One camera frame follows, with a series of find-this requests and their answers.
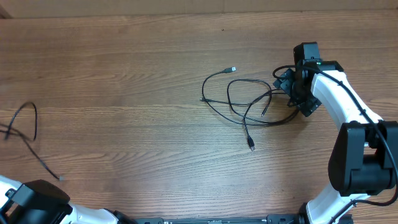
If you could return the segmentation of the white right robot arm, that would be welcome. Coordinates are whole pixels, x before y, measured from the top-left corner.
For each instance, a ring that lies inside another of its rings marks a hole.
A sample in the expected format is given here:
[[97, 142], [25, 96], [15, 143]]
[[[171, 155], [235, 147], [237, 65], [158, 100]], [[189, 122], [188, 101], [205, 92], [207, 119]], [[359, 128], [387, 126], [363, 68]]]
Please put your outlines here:
[[310, 116], [323, 105], [338, 129], [328, 161], [329, 183], [296, 215], [276, 215], [279, 223], [352, 223], [348, 211], [371, 201], [384, 190], [397, 188], [397, 122], [385, 121], [374, 113], [348, 82], [342, 66], [320, 56], [316, 42], [294, 47], [294, 64], [274, 86], [289, 96], [288, 105]]

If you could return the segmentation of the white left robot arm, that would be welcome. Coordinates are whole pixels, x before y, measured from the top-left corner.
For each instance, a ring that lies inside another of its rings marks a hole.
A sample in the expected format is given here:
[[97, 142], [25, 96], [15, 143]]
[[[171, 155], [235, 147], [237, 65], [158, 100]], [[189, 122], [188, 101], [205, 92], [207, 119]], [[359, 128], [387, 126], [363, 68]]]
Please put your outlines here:
[[122, 224], [136, 223], [118, 211], [70, 203], [70, 197], [46, 180], [21, 183], [1, 176], [1, 223]]

